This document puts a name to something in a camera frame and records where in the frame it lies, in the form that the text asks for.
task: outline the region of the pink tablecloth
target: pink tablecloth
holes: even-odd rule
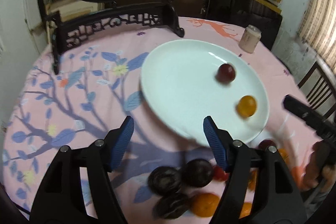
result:
[[[253,54],[238,41],[243,28],[219,22],[180,18],[185,38],[218,44],[243,58],[264,83],[270,100],[266,129],[290,154],[297,178],[304,172],[311,146],[318,139],[301,121],[282,108],[285,95],[304,95],[285,67],[261,43]],[[120,168],[110,174],[121,208],[130,224],[160,223],[152,208],[160,198],[150,192],[147,177],[161,165],[180,166],[185,160],[213,161],[209,148],[197,147],[170,132],[142,101],[140,69],[150,51],[179,39],[167,28],[122,25],[91,36],[62,56],[61,73],[54,75],[50,49],[35,62],[11,116],[4,143],[4,184],[10,198],[30,210],[48,165],[62,145],[86,147],[118,128],[126,115],[135,120],[133,134]],[[85,169],[81,170],[84,201],[95,215]],[[197,191],[222,195],[224,183],[211,182]],[[186,213],[174,223],[208,223]]]

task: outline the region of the white plate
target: white plate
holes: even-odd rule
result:
[[[215,79],[223,63],[236,69],[228,86]],[[268,119],[267,93],[256,72],[236,54],[207,42],[182,39],[160,45],[142,66],[141,85],[150,108],[170,129],[204,146],[209,146],[203,132],[208,115],[244,143],[257,137]],[[248,119],[236,112],[245,95],[257,100],[257,112]]]

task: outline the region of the human hand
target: human hand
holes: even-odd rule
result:
[[[317,142],[313,145],[312,149],[314,152],[310,156],[310,161],[306,166],[306,173],[302,180],[302,190],[308,191],[311,188],[317,187],[319,184],[317,178],[320,174],[320,170],[316,164],[316,153],[320,148],[320,143]],[[321,189],[322,193],[328,192],[336,181],[336,167],[335,166],[325,166],[322,170],[322,176],[326,179],[326,184]]]

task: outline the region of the orange fruit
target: orange fruit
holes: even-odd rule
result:
[[[255,191],[255,187],[257,186],[257,170],[254,170],[250,173],[248,188],[250,191]]]
[[[192,199],[191,211],[199,217],[212,217],[220,198],[212,193],[199,194]]]
[[[242,118],[248,118],[257,111],[257,102],[254,97],[250,95],[244,96],[240,99],[237,105],[237,112]]]
[[[243,208],[241,209],[239,219],[249,216],[252,210],[252,203],[245,202]]]
[[[281,157],[283,158],[283,160],[285,161],[285,163],[287,165],[289,165],[289,155],[288,155],[287,150],[285,148],[280,148],[280,149],[278,149],[278,151],[279,151]]]

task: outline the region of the screw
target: screw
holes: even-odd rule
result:
[[[94,144],[95,144],[95,146],[103,146],[104,145],[104,140],[96,140],[95,142],[94,142]]]
[[[235,147],[241,147],[243,145],[243,143],[241,141],[239,141],[239,140],[235,140],[235,141],[233,141],[233,145]]]
[[[60,148],[60,151],[61,152],[67,152],[69,150],[69,147],[67,145],[63,145],[61,148]]]
[[[277,152],[277,148],[275,146],[270,146],[268,150],[271,151],[272,153]]]

